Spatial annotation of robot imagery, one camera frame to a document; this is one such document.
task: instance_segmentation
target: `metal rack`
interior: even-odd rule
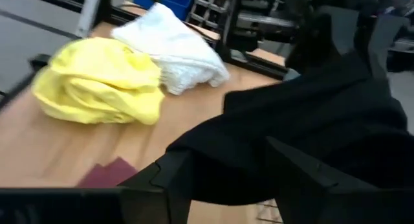
[[[279,223],[283,224],[282,217],[278,205],[274,199],[264,201],[256,204],[257,208],[257,224],[271,224]]]
[[[227,11],[231,0],[194,0],[187,22],[219,31],[219,19]]]

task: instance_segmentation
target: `wire basket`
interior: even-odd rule
[[[274,199],[256,204],[257,224],[283,223],[279,208]]]

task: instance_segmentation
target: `yellow garment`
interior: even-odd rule
[[[85,124],[154,124],[164,98],[161,69],[147,54],[106,38],[64,46],[34,80],[32,91],[44,112]]]

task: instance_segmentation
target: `blue container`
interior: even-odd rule
[[[191,7],[192,0],[161,0],[161,3],[170,8],[174,14],[181,20],[185,20],[188,10]],[[134,0],[134,3],[149,9],[154,2],[152,0]]]

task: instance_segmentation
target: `black machine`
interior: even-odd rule
[[[81,11],[84,2],[44,1],[75,12]],[[377,0],[267,0],[285,5],[283,12],[273,13],[269,6],[258,8],[244,1],[234,0],[232,11],[222,21],[221,39],[215,44],[224,61],[231,62],[228,49],[250,51],[257,48],[259,40],[268,38],[295,44],[286,66],[301,73],[356,51],[369,65],[373,77],[382,80],[395,56],[390,56],[390,51],[397,52],[394,49],[401,42],[411,45],[410,19],[374,15]],[[136,17],[108,3],[102,1],[95,24],[108,21],[121,25]],[[239,21],[257,24],[241,28]],[[34,70],[44,66],[47,59],[41,55],[31,60]],[[268,76],[280,70],[264,62],[253,64],[245,68]],[[414,189],[377,188],[271,137],[260,147],[266,152],[262,170],[270,183],[267,187],[272,189],[286,224],[414,220],[409,209]],[[3,188],[0,223],[186,223],[192,192],[197,189],[193,181],[193,175],[198,173],[194,163],[197,160],[198,155],[191,151],[169,151],[116,188]]]

